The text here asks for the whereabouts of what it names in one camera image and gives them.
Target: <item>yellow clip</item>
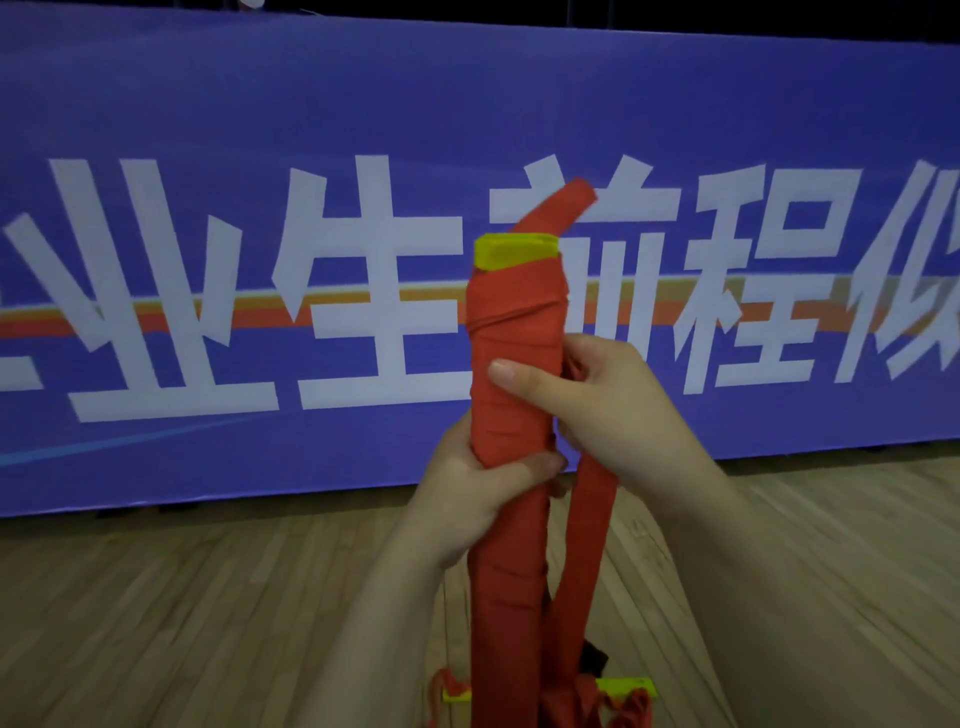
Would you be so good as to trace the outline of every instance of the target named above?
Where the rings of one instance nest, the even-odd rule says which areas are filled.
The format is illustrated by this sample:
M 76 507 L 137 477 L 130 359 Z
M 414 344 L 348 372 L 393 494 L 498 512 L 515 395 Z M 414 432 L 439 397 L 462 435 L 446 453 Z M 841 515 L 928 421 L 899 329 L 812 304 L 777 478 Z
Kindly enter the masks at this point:
M 482 271 L 499 271 L 559 254 L 560 241 L 541 232 L 488 232 L 473 243 L 473 264 Z
M 601 677 L 597 680 L 597 688 L 617 700 L 623 700 L 639 688 L 644 688 L 650 697 L 657 697 L 657 688 L 649 677 Z
M 623 700 L 639 688 L 644 688 L 650 697 L 657 697 L 657 688 L 649 677 L 602 677 L 597 680 L 597 688 L 616 700 Z M 462 695 L 451 695 L 444 690 L 444 703 L 469 703 L 472 698 L 471 691 Z

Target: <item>forearm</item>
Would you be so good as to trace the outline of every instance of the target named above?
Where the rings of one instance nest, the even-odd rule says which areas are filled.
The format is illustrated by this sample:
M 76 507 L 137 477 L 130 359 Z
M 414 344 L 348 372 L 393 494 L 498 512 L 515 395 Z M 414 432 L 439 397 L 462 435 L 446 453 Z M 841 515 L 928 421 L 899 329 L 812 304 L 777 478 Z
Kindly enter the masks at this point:
M 409 723 L 443 570 L 401 519 L 376 557 L 297 726 Z
M 741 728 L 948 724 L 829 608 L 719 468 L 698 478 L 684 508 L 652 510 Z

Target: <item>right hand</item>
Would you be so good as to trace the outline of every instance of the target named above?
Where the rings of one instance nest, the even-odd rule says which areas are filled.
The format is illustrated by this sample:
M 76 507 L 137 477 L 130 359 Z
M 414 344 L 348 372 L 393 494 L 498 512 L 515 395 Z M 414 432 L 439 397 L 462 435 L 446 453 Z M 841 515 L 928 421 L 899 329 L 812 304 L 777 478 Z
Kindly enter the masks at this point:
M 649 506 L 682 507 L 717 468 L 643 357 L 630 344 L 584 334 L 567 336 L 564 348 L 586 370 L 586 381 L 505 359 L 494 360 L 488 375 L 559 418 L 571 446 L 593 455 Z

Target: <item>red fabric strap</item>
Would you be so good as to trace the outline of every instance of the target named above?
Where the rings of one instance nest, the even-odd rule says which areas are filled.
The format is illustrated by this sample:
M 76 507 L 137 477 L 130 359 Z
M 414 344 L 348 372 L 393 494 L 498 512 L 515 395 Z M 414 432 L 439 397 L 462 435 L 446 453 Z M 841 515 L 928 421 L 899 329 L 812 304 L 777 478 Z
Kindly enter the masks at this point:
M 571 182 L 514 230 L 560 236 L 595 200 L 586 182 Z M 506 358 L 557 376 L 579 374 L 575 362 L 564 363 L 566 295 L 559 258 L 474 271 L 470 279 L 470 437 L 487 468 L 554 448 L 552 417 L 494 386 L 487 370 L 495 358 Z M 610 705 L 592 678 L 577 673 L 616 478 L 585 453 L 577 481 L 567 521 L 564 572 L 546 614 L 545 486 L 508 504 L 470 551 L 473 728 L 598 728 L 601 705 Z M 624 706 L 623 719 L 630 715 Z M 649 723 L 619 725 L 645 728 Z

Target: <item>white chinese character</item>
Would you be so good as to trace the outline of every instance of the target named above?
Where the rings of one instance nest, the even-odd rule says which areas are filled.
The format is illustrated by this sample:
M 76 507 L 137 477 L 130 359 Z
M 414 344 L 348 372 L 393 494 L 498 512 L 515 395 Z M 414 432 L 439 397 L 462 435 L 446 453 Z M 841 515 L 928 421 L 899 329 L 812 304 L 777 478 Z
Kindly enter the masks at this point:
M 763 210 L 756 257 L 832 257 L 840 250 L 844 229 L 860 183 L 860 169 L 777 169 Z M 822 228 L 786 229 L 787 209 L 795 202 L 829 203 Z M 794 319 L 798 301 L 822 301 L 833 289 L 833 275 L 748 276 L 741 303 L 772 303 L 767 321 L 740 322 L 733 344 L 760 347 L 759 360 L 722 364 L 718 387 L 808 381 L 813 359 L 780 359 L 785 344 L 809 344 L 818 319 Z
M 89 351 L 113 345 L 127 389 L 70 394 L 81 422 L 185 417 L 277 409 L 272 382 L 217 384 L 203 337 L 228 345 L 241 231 L 208 218 L 203 312 L 198 319 L 156 162 L 120 162 L 154 273 L 185 386 L 161 388 L 147 353 L 90 167 L 84 159 L 51 159 L 54 179 L 77 239 L 96 303 L 54 253 L 28 214 L 4 232 L 60 307 Z
M 372 336 L 376 376 L 302 379 L 305 409 L 468 400 L 470 372 L 408 375 L 404 334 L 456 333 L 457 302 L 400 301 L 398 255 L 462 255 L 460 217 L 395 217 L 387 157 L 356 157 L 360 217 L 324 217 L 326 178 L 290 170 L 290 191 L 273 281 L 297 318 L 315 258 L 367 260 L 369 303 L 311 305 L 317 338 Z
M 530 182 L 529 189 L 492 189 L 490 191 L 492 223 L 518 222 L 527 212 L 564 186 L 564 174 L 556 155 L 528 164 L 524 170 Z M 653 167 L 649 164 L 624 155 L 617 164 L 607 187 L 596 190 L 597 202 L 578 222 L 675 221 L 680 208 L 681 190 L 679 187 L 643 186 L 652 170 Z M 564 272 L 570 287 L 569 307 L 564 325 L 568 332 L 579 333 L 584 329 L 589 243 L 588 237 L 561 240 Z M 608 241 L 603 246 L 595 327 L 598 336 L 613 338 L 616 334 L 625 250 L 624 241 Z M 653 322 L 654 303 L 657 300 L 657 280 L 660 276 L 662 250 L 663 233 L 645 232 L 640 236 L 627 340 L 644 357 L 647 355 L 650 342 L 650 326 Z
M 834 257 L 840 251 L 862 169 L 776 169 L 756 239 L 756 257 Z M 822 228 L 787 230 L 790 203 L 829 203 Z
M 955 170 L 943 171 L 937 175 L 937 181 L 930 193 L 924 218 L 917 231 L 917 239 L 910 256 L 907 258 L 900 276 L 900 285 L 894 294 L 894 301 L 890 312 L 883 324 L 876 331 L 876 347 L 884 349 L 897 336 L 914 326 L 933 307 L 940 284 L 925 291 L 919 298 L 914 299 L 920 276 L 923 272 L 926 259 L 929 256 L 933 239 L 940 228 L 949 205 L 953 187 L 957 183 L 958 173 Z M 947 253 L 954 253 L 960 248 L 960 191 L 956 193 L 953 203 L 953 227 L 947 245 Z M 887 359 L 887 370 L 890 377 L 896 379 L 907 369 L 913 366 L 921 356 L 937 344 L 940 345 L 940 370 L 947 368 L 949 363 L 960 351 L 960 328 L 957 317 L 960 316 L 960 278 L 953 282 L 947 299 L 940 310 L 933 317 L 933 321 L 913 338 L 906 346 Z M 887 322 L 892 322 L 887 329 Z
M 717 175 L 702 175 L 697 188 L 697 212 L 716 210 L 709 240 L 690 240 L 684 268 L 702 271 L 693 293 L 673 327 L 674 358 L 693 332 L 686 365 L 684 394 L 701 394 L 707 380 L 710 350 L 717 322 L 724 331 L 740 319 L 741 310 L 727 290 L 727 272 L 746 268 L 753 238 L 737 238 L 736 221 L 740 208 L 763 199 L 766 165 L 738 169 Z
M 863 345 L 866 343 L 867 334 L 870 332 L 870 324 L 876 314 L 876 307 L 880 301 L 880 295 L 883 291 L 883 285 L 886 283 L 894 253 L 897 251 L 900 237 L 903 235 L 903 229 L 920 203 L 920 199 L 929 187 L 931 180 L 933 180 L 935 172 L 936 168 L 922 159 L 916 163 L 910 173 L 910 178 L 894 203 L 893 209 L 876 234 L 874 242 L 871 243 L 870 248 L 853 270 L 847 309 L 856 306 L 856 315 L 853 318 L 850 335 L 847 337 L 847 344 L 844 347 L 840 365 L 834 378 L 836 382 L 853 380 L 853 374 L 860 361 L 860 354 L 863 352 Z M 927 203 L 924 220 L 921 222 L 914 238 L 914 248 L 918 249 L 918 255 L 913 257 L 913 267 L 908 265 L 908 268 L 910 268 L 909 276 L 906 275 L 907 272 L 904 270 L 906 280 L 902 283 L 905 284 L 905 287 L 902 293 L 898 291 L 900 298 L 896 304 L 898 312 L 891 324 L 883 331 L 882 342 L 884 347 L 902 333 L 902 330 L 897 329 L 903 322 L 912 319 L 914 314 L 917 311 L 923 311 L 925 306 L 933 306 L 936 291 L 932 292 L 931 295 L 924 294 L 916 302 L 911 303 L 920 273 L 920 270 L 917 270 L 917 276 L 914 278 L 914 268 L 917 267 L 919 261 L 919 269 L 923 269 L 923 261 L 925 261 L 926 254 L 929 252 L 929 245 L 926 240 L 929 237 L 929 244 L 932 244 L 936 229 L 940 227 L 943 212 L 938 212 L 938 208 L 941 206 L 940 197 L 943 196 L 943 190 L 948 183 L 951 183 L 949 176 L 941 176 L 941 179 L 938 180 L 940 186 L 940 191 L 937 193 L 938 200 L 934 200 L 931 196 Z M 877 332 L 876 341 L 878 345 L 881 343 L 880 331 Z
M 0 392 L 22 392 L 43 389 L 36 373 L 34 360 L 29 356 L 0 356 Z
M 773 302 L 768 321 L 741 321 L 736 326 L 737 347 L 761 347 L 759 361 L 721 364 L 717 386 L 775 384 L 807 381 L 813 372 L 813 359 L 782 360 L 785 344 L 809 344 L 817 333 L 819 319 L 793 318 L 797 301 L 822 301 L 833 289 L 833 274 L 791 274 L 748 276 L 743 284 L 741 303 Z

